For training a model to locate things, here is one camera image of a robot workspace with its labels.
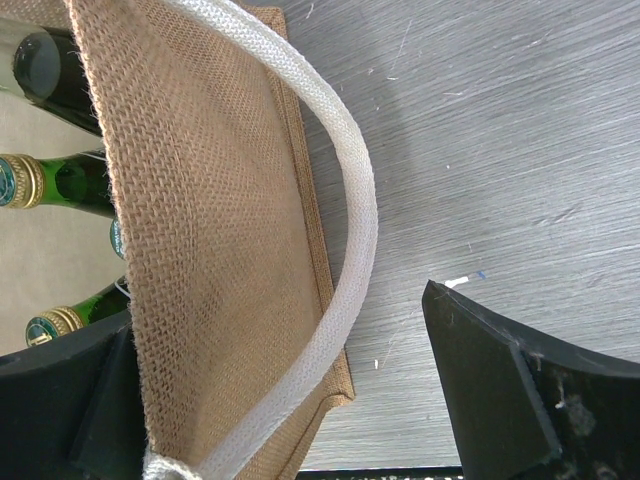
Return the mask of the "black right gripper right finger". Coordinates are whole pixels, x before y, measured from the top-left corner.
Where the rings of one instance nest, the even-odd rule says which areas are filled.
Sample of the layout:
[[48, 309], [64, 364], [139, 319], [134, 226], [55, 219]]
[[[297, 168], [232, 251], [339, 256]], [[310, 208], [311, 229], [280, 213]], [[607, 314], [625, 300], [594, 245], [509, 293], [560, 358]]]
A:
[[465, 478], [638, 478], [637, 363], [434, 281], [422, 307]]

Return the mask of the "clear Chang soda bottle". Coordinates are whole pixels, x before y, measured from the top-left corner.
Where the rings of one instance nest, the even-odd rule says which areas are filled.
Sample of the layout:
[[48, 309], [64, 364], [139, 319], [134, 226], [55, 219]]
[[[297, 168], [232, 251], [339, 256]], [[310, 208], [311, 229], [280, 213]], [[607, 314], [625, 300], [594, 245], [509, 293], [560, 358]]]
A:
[[121, 233], [121, 227], [117, 219], [114, 219], [111, 223], [110, 230], [109, 230], [109, 239], [110, 239], [112, 249], [114, 250], [116, 255], [120, 259], [124, 260], [126, 248], [125, 248], [125, 244], [124, 244], [122, 233]]

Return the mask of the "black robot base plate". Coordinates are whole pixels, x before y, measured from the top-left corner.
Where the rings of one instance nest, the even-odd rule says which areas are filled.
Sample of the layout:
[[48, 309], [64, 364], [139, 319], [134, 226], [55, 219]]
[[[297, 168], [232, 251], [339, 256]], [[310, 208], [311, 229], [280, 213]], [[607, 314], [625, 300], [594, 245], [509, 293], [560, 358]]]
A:
[[356, 470], [301, 470], [296, 480], [462, 480], [460, 466]]

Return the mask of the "green Perrier bottle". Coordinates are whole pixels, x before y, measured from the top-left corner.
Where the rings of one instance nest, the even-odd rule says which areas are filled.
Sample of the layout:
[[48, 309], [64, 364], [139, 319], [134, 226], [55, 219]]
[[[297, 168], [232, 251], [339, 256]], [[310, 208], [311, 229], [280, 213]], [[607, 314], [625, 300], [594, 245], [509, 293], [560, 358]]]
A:
[[76, 305], [54, 307], [31, 318], [25, 329], [26, 344], [38, 346], [123, 312], [129, 301], [128, 285], [121, 278]]

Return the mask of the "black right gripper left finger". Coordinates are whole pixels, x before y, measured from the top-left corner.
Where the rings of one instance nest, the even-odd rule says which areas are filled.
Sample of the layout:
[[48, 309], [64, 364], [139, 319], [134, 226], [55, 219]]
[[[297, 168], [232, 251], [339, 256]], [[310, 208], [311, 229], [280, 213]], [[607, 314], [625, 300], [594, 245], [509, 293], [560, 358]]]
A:
[[129, 312], [2, 356], [2, 478], [139, 479], [145, 449]]

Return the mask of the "Coca-Cola glass bottle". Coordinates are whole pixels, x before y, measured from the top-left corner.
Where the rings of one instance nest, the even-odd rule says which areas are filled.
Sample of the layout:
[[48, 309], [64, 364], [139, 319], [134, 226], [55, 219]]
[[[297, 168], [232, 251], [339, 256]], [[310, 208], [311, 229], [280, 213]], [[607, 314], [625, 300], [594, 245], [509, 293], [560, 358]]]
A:
[[3, 18], [1, 91], [102, 135], [80, 50], [68, 29]]

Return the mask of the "brown canvas tote bag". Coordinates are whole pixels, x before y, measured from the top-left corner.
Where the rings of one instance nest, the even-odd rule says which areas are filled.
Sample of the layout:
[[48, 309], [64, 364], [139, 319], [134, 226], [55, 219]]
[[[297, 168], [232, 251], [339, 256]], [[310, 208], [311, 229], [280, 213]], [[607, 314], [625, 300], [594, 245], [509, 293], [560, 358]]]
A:
[[126, 245], [146, 479], [292, 479], [352, 399], [378, 236], [340, 97], [277, 7], [5, 1], [76, 36]]

